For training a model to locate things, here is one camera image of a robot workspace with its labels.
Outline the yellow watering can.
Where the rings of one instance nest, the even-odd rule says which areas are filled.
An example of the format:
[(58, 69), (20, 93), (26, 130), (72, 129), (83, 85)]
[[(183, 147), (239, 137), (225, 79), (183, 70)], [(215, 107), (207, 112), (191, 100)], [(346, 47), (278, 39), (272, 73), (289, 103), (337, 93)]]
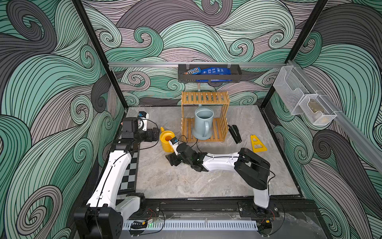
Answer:
[(170, 130), (165, 130), (163, 127), (160, 128), (160, 131), (160, 142), (162, 149), (168, 153), (174, 152), (172, 146), (170, 145), (170, 140), (175, 137), (175, 134)]

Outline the light blue watering can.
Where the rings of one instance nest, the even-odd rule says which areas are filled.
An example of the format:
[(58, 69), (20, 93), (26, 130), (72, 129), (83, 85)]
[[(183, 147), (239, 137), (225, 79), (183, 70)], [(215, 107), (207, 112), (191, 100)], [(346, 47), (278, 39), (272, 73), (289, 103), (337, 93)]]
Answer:
[(195, 110), (195, 122), (192, 130), (192, 134), (196, 139), (207, 140), (211, 138), (213, 118), (213, 109), (200, 103)]

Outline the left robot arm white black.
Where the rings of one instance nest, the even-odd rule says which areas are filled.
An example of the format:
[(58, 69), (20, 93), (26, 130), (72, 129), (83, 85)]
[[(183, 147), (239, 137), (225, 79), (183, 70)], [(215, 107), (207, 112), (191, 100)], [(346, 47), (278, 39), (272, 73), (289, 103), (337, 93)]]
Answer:
[(140, 196), (127, 196), (120, 204), (116, 200), (126, 168), (140, 151), (140, 144), (159, 140), (158, 127), (149, 129), (149, 122), (146, 112), (123, 120), (121, 137), (112, 143), (106, 169), (94, 193), (74, 213), (80, 238), (118, 239), (124, 221), (140, 209)]

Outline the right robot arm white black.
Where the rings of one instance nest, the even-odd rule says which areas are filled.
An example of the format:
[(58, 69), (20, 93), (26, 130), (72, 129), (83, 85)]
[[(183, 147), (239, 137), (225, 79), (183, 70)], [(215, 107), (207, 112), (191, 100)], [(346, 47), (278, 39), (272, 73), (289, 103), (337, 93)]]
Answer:
[(270, 163), (248, 148), (231, 154), (197, 152), (186, 143), (172, 146), (174, 152), (166, 155), (171, 166), (187, 164), (197, 172), (217, 170), (236, 172), (254, 192), (254, 204), (263, 209), (270, 201), (269, 182), (275, 176)]

